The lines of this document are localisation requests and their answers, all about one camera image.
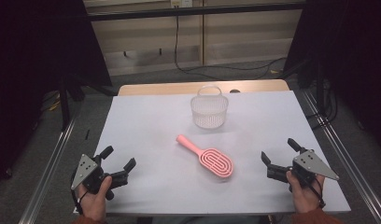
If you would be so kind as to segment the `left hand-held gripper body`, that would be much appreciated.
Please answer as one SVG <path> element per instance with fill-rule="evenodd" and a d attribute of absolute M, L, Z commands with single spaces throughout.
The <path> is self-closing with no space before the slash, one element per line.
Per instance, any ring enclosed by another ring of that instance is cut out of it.
<path fill-rule="evenodd" d="M 90 158 L 82 154 L 78 163 L 78 168 L 72 177 L 71 190 L 75 190 L 82 184 L 88 192 L 96 194 L 107 176 L 112 177 L 112 183 L 106 193 L 106 199 L 112 200 L 114 198 L 113 189 L 125 186 L 128 184 L 129 164 L 126 164 L 120 171 L 109 174 L 104 171 L 101 166 L 102 160 L 109 156 L 108 153 L 100 153 L 99 155 Z"/>

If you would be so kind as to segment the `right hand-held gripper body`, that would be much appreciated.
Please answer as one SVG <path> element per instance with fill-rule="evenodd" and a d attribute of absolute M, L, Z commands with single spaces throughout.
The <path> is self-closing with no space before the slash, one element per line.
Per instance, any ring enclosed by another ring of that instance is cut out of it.
<path fill-rule="evenodd" d="M 300 182 L 302 187 L 309 187 L 316 179 L 316 175 L 322 175 L 332 180 L 338 180 L 339 175 L 331 169 L 313 150 L 307 149 L 292 160 L 288 167 L 270 164 L 267 167 L 267 177 L 277 181 L 288 183 L 287 171 L 291 171 Z"/>

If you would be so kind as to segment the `pink hairbrush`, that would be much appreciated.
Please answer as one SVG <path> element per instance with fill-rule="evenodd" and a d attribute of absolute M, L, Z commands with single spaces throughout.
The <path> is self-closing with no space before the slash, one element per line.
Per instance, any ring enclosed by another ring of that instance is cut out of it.
<path fill-rule="evenodd" d="M 176 141 L 198 156 L 203 167 L 220 178 L 228 178 L 233 173 L 232 160 L 215 148 L 200 149 L 186 136 L 180 134 Z"/>

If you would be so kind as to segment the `clear plastic basket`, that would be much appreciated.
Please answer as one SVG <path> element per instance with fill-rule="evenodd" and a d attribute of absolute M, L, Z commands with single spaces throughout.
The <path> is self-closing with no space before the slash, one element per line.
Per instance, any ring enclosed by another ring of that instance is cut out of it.
<path fill-rule="evenodd" d="M 226 120 L 229 100 L 216 85 L 204 85 L 190 100 L 193 123 L 207 130 L 217 129 Z"/>

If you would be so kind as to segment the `person's left hand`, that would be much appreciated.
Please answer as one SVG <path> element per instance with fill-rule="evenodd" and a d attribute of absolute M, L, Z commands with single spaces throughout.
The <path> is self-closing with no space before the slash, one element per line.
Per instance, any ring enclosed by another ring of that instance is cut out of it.
<path fill-rule="evenodd" d="M 78 186 L 78 194 L 82 197 L 80 205 L 83 211 L 83 214 L 79 216 L 106 223 L 106 193 L 111 183 L 112 177 L 107 176 L 97 194 L 89 193 L 83 185 Z"/>

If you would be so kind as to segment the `person's right hand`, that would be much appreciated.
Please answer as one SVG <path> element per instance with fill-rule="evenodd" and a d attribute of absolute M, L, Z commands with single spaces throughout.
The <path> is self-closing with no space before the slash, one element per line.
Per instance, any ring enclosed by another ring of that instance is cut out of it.
<path fill-rule="evenodd" d="M 297 213 L 307 213 L 319 208 L 325 181 L 324 176 L 316 175 L 312 188 L 302 188 L 297 177 L 291 171 L 287 171 L 286 176 L 292 188 L 292 200 Z"/>

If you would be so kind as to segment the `white board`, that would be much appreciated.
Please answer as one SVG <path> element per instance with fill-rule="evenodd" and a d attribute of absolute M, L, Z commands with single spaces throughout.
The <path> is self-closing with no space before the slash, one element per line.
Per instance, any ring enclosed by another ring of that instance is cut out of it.
<path fill-rule="evenodd" d="M 97 150 L 112 146 L 102 162 L 112 174 L 135 158 L 128 185 L 115 189 L 106 211 L 112 216 L 228 216 L 290 213 L 288 185 L 267 177 L 261 153 L 289 166 L 295 151 L 288 139 L 324 155 L 292 91 L 228 94 L 226 120 L 215 130 L 192 121 L 191 96 L 144 95 L 114 98 Z M 215 148 L 233 162 L 220 178 L 176 138 L 200 149 Z"/>

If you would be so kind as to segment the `black metal stand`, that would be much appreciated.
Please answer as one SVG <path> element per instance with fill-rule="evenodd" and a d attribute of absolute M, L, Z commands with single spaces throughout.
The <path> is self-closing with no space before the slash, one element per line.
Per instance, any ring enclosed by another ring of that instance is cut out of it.
<path fill-rule="evenodd" d="M 82 86 L 92 88 L 93 90 L 98 91 L 106 96 L 116 96 L 119 93 L 118 91 L 114 91 L 108 87 L 98 85 L 97 83 L 94 83 L 87 78 L 81 77 L 79 75 L 70 74 L 67 76 L 62 76 L 59 82 L 59 93 L 63 118 L 63 131 L 69 126 L 71 121 L 67 94 L 70 94 L 75 102 L 83 101 L 85 99 L 85 93 L 82 90 Z"/>
<path fill-rule="evenodd" d="M 324 74 L 319 60 L 305 60 L 304 65 L 298 74 L 298 85 L 301 89 L 309 88 L 312 82 L 316 84 L 317 112 L 325 115 L 324 100 Z"/>

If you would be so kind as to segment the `wooden table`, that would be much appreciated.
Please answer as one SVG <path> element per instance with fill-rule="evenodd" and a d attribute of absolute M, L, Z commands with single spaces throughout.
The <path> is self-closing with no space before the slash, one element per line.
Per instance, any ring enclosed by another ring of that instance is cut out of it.
<path fill-rule="evenodd" d="M 220 87 L 223 93 L 229 93 L 230 90 L 240 92 L 289 90 L 287 82 L 282 79 L 263 79 L 123 85 L 120 87 L 118 96 L 194 94 L 204 85 L 209 84 Z"/>

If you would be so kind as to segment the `black curtain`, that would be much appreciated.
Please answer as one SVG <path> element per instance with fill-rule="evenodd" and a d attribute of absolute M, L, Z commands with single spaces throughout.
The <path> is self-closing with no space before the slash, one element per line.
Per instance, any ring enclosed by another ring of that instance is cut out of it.
<path fill-rule="evenodd" d="M 381 0 L 304 0 L 284 66 L 321 72 L 381 147 Z"/>
<path fill-rule="evenodd" d="M 43 97 L 109 86 L 84 0 L 0 0 L 0 180 L 41 115 Z"/>

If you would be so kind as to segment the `black horizontal bar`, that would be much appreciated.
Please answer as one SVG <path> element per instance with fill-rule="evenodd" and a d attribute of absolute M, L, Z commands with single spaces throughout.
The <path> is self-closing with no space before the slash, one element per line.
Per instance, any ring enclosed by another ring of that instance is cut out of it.
<path fill-rule="evenodd" d="M 264 11 L 282 11 L 303 9 L 307 6 L 306 2 L 272 3 L 272 4 L 253 4 L 238 6 L 219 6 L 219 7 L 183 7 L 168 9 L 152 9 L 142 11 L 112 12 L 112 13 L 92 13 L 86 19 L 88 21 L 116 21 L 133 19 L 150 19 L 163 17 L 179 16 L 199 16 L 212 14 L 229 13 L 248 13 Z"/>

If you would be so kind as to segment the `metal floor rail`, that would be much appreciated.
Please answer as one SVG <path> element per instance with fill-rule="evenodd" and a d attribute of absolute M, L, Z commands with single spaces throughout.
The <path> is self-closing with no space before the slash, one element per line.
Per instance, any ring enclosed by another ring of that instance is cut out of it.
<path fill-rule="evenodd" d="M 75 119 L 71 119 L 60 134 L 58 142 L 49 158 L 41 178 L 26 205 L 18 224 L 35 224 L 36 218 L 47 195 L 53 175 L 55 174 L 60 159 L 64 153 L 67 142 L 74 128 Z"/>
<path fill-rule="evenodd" d="M 336 131 L 332 127 L 328 119 L 319 115 L 317 100 L 311 93 L 311 91 L 303 91 L 303 97 L 308 103 L 310 109 L 317 113 L 318 126 L 323 130 L 325 135 L 328 137 L 334 151 L 336 152 L 339 160 L 344 165 L 349 177 L 354 183 L 356 189 L 358 190 L 360 197 L 365 202 L 369 211 L 371 212 L 376 224 L 381 224 L 381 201 L 375 194 L 372 187 L 368 184 L 367 180 L 360 172 L 360 169 L 356 163 L 351 158 L 350 154 L 346 150 L 345 145 L 337 135 Z"/>

